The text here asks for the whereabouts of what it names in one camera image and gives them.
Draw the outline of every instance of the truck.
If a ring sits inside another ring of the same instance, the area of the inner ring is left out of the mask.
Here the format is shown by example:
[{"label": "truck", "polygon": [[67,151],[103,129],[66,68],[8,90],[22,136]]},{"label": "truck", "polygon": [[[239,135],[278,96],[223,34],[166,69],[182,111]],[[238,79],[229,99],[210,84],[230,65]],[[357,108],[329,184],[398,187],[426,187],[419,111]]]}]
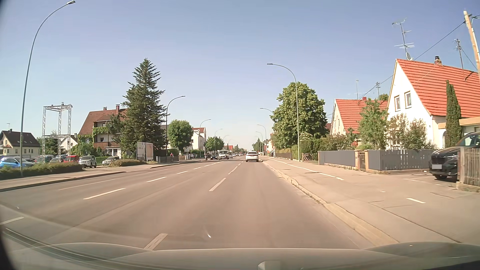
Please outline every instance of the truck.
[{"label": "truck", "polygon": [[218,159],[219,160],[228,160],[228,150],[219,150]]}]

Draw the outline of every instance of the road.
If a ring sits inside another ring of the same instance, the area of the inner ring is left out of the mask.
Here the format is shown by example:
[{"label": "road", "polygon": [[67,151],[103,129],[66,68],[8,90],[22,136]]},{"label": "road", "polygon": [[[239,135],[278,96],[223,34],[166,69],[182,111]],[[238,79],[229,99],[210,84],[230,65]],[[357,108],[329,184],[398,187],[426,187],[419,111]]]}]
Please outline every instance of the road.
[{"label": "road", "polygon": [[49,244],[372,246],[264,163],[244,157],[7,191],[0,215],[5,227]]}]

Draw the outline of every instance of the black suv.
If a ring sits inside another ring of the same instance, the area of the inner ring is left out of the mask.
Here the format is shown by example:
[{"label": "black suv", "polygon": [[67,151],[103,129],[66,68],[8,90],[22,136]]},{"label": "black suv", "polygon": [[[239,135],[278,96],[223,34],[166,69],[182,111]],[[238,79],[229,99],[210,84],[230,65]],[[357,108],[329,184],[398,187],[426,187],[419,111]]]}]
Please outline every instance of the black suv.
[{"label": "black suv", "polygon": [[430,173],[439,180],[448,176],[456,178],[458,155],[462,147],[480,148],[480,132],[465,135],[456,146],[434,151],[430,160]]}]

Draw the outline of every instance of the car hood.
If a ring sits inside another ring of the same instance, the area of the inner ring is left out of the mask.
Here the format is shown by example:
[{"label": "car hood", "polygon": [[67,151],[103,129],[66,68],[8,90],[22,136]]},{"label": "car hood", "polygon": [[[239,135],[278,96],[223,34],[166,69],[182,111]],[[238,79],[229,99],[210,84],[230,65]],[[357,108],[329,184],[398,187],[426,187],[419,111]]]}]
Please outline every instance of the car hood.
[{"label": "car hood", "polygon": [[436,151],[433,152],[433,154],[445,155],[445,154],[455,153],[455,152],[458,152],[460,150],[460,148],[461,147],[458,147],[458,146],[447,147],[447,148],[444,148],[444,149],[436,150]]},{"label": "car hood", "polygon": [[480,262],[480,246],[445,242],[411,242],[370,249],[213,248],[150,251],[104,244],[69,243],[36,246],[11,252],[13,260],[41,269],[67,261],[66,269],[176,270],[409,270]]}]

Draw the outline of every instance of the metal truss structure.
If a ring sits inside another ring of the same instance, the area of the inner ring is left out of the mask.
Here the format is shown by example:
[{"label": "metal truss structure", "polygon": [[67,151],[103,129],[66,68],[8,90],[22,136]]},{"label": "metal truss structure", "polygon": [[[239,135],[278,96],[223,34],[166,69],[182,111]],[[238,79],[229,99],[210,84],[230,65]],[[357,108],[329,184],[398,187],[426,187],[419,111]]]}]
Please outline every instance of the metal truss structure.
[{"label": "metal truss structure", "polygon": [[[43,106],[43,119],[42,119],[42,153],[45,154],[45,139],[52,138],[58,139],[58,154],[61,154],[61,141],[62,139],[67,138],[67,154],[70,154],[70,138],[72,137],[72,108],[71,104],[65,105],[63,102],[61,105],[51,105],[51,106]],[[59,127],[57,134],[54,135],[45,135],[45,121],[47,118],[47,110],[57,111],[59,113]],[[67,126],[67,134],[61,133],[61,113],[64,110],[68,110],[68,126]]]}]

